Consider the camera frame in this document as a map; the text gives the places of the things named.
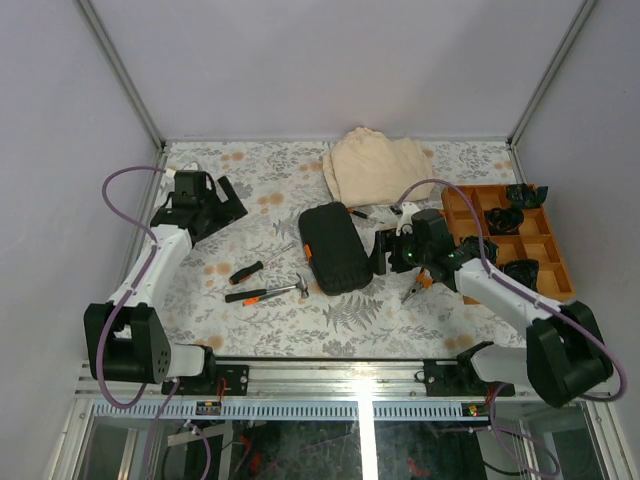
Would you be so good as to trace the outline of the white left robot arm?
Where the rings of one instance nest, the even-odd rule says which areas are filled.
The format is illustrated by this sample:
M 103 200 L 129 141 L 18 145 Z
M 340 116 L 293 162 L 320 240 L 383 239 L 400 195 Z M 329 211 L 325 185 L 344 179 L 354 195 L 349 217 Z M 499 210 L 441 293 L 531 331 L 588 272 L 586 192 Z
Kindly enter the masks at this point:
M 247 213 L 229 179 L 206 171 L 170 173 L 174 189 L 144 231 L 148 244 L 120 287 L 84 314 L 91 372 L 100 381 L 159 384 L 184 378 L 197 394 L 219 381 L 213 353 L 173 344 L 160 318 L 165 294 L 194 246 Z

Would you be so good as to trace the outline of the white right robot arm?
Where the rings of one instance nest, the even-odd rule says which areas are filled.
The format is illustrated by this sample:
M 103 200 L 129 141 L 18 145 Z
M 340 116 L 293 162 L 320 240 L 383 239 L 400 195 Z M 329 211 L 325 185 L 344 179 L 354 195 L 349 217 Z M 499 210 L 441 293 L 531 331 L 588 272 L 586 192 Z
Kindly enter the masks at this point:
M 375 274 L 420 268 L 431 280 L 478 301 L 524 337 L 521 348 L 485 342 L 460 354 L 458 387 L 478 394 L 490 383 L 528 385 L 552 407 L 585 397 L 614 373 L 595 316 L 584 303 L 562 304 L 495 267 L 480 237 L 456 243 L 435 209 L 416 210 L 374 237 Z

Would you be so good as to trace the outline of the dark green tool case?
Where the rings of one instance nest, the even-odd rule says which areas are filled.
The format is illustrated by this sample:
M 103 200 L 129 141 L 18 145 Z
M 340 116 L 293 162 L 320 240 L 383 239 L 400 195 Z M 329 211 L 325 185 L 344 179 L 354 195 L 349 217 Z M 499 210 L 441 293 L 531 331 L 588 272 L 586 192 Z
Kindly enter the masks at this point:
M 368 256 L 342 203 L 305 210 L 299 216 L 298 228 L 308 264 L 323 293 L 337 296 L 363 289 L 371 282 Z

